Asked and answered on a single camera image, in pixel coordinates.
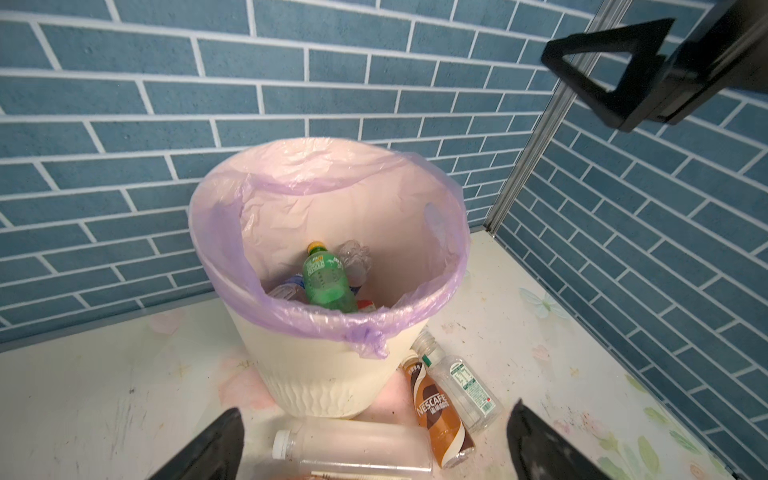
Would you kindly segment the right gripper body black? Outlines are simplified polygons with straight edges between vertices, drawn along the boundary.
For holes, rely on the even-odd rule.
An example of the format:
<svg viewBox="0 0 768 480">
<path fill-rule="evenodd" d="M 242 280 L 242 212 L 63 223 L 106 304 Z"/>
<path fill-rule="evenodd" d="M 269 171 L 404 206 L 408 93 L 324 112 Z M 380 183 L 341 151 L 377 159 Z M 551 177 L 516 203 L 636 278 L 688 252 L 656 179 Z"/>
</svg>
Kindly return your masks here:
<svg viewBox="0 0 768 480">
<path fill-rule="evenodd" d="M 665 61 L 647 119 L 675 125 L 724 89 L 767 92 L 767 2 L 718 1 Z"/>
</svg>

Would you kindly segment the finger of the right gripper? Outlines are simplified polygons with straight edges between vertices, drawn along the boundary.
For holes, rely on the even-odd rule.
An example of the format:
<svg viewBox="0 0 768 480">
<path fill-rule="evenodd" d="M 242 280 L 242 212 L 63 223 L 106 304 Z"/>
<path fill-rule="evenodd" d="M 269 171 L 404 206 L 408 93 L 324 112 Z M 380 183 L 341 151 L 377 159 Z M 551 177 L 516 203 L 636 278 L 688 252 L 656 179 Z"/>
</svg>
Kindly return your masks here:
<svg viewBox="0 0 768 480">
<path fill-rule="evenodd" d="M 668 71 L 660 52 L 675 20 L 663 18 L 553 40 L 541 62 L 608 127 L 630 132 L 651 116 Z"/>
</svg>

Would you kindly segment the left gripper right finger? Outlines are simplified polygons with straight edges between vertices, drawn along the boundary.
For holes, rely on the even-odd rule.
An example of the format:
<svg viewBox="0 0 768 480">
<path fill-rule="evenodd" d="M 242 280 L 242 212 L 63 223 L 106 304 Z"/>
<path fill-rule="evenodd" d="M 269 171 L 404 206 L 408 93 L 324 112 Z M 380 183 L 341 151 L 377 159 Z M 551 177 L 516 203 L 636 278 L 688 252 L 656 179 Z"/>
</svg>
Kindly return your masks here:
<svg viewBox="0 0 768 480">
<path fill-rule="evenodd" d="M 514 405 L 506 438 L 517 477 L 523 480 L 608 480 L 586 456 L 528 408 Z"/>
</svg>

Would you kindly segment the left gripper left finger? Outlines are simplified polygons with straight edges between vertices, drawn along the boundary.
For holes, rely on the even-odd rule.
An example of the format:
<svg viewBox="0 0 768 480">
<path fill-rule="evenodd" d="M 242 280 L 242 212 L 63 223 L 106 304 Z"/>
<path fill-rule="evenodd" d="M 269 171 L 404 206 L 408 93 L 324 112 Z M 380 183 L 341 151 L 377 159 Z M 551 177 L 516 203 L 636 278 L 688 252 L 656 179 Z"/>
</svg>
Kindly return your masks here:
<svg viewBox="0 0 768 480">
<path fill-rule="evenodd" d="M 242 460 L 245 430 L 238 408 L 223 412 L 150 480 L 235 480 Z"/>
</svg>

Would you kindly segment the green plastic bottle yellow cap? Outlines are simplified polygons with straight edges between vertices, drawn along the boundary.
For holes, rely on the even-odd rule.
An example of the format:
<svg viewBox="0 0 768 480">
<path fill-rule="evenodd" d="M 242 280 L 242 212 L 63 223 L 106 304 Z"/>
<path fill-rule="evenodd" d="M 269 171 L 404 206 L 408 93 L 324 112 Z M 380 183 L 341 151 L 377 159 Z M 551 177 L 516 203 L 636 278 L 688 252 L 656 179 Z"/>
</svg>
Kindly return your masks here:
<svg viewBox="0 0 768 480">
<path fill-rule="evenodd" d="M 341 260 L 319 241 L 307 246 L 307 254 L 302 272 L 309 303 L 342 313 L 356 313 L 357 301 Z"/>
</svg>

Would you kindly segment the clear bottle blue label white cap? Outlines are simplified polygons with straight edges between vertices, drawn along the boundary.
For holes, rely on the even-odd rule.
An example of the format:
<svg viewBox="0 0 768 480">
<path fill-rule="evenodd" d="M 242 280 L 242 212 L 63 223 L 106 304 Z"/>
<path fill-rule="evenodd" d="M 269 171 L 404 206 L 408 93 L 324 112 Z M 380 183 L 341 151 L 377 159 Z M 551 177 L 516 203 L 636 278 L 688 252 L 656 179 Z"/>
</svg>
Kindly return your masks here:
<svg viewBox="0 0 768 480">
<path fill-rule="evenodd" d="M 273 299 L 295 301 L 302 304 L 308 303 L 304 279 L 301 274 L 295 274 L 280 285 L 273 288 L 268 296 Z"/>
</svg>

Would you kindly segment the white ribbed trash bin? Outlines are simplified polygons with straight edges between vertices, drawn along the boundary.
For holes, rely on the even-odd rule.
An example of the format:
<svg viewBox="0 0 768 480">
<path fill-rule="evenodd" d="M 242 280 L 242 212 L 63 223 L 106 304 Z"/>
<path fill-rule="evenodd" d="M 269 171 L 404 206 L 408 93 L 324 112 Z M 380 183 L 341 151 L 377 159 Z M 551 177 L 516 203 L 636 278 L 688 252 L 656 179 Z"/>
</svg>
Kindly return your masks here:
<svg viewBox="0 0 768 480">
<path fill-rule="evenodd" d="M 390 338 L 384 359 L 363 358 L 344 342 L 278 333 L 227 311 L 268 392 L 296 417 L 352 418 L 367 409 L 423 329 L 417 322 Z"/>
</svg>

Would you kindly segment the purple plastic bin liner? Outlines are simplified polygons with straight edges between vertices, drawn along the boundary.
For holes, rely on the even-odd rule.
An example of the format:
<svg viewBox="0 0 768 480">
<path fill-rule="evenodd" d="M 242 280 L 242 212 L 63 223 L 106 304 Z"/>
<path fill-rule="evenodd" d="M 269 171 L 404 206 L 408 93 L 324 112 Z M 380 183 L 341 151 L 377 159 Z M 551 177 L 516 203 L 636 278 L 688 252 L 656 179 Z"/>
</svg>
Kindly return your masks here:
<svg viewBox="0 0 768 480">
<path fill-rule="evenodd" d="M 244 150 L 211 170 L 189 205 L 195 250 L 216 293 L 244 320 L 293 337 L 343 342 L 383 359 L 389 341 L 453 297 L 470 253 L 459 184 L 423 157 L 334 138 Z M 371 313 L 342 314 L 269 296 L 308 245 L 354 240 L 373 260 Z"/>
</svg>

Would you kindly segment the clear bottle green white label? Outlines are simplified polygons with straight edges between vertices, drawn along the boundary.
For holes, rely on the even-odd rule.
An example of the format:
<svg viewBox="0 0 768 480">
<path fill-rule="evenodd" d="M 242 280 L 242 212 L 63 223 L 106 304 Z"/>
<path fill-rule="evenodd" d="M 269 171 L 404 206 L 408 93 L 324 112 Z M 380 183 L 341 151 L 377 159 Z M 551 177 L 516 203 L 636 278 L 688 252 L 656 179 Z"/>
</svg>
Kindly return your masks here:
<svg viewBox="0 0 768 480">
<path fill-rule="evenodd" d="M 466 360 L 446 353 L 427 328 L 419 333 L 412 348 L 472 435 L 482 433 L 499 417 L 503 406 L 492 390 Z"/>
</svg>

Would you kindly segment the brown coffee bottle upright-lying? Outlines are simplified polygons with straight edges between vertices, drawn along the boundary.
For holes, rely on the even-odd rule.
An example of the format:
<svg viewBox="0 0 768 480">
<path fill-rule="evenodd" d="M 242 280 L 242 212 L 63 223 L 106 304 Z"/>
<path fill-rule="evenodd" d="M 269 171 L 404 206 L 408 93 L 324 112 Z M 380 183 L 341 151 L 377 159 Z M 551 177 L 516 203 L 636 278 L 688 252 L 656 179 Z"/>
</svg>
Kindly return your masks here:
<svg viewBox="0 0 768 480">
<path fill-rule="evenodd" d="M 475 442 L 446 392 L 414 351 L 408 352 L 400 369 L 410 384 L 418 424 L 428 432 L 439 467 L 449 469 L 465 461 L 474 452 Z"/>
</svg>

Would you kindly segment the frosted clear square bottle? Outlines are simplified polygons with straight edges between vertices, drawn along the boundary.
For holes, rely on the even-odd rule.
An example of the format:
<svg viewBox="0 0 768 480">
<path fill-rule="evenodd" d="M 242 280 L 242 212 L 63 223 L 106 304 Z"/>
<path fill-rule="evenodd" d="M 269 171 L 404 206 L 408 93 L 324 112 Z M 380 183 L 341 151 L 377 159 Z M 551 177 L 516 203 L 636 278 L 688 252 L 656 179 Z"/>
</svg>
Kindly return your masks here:
<svg viewBox="0 0 768 480">
<path fill-rule="evenodd" d="M 434 467 L 425 429 L 340 419 L 277 431 L 272 458 L 319 479 L 429 479 Z"/>
</svg>

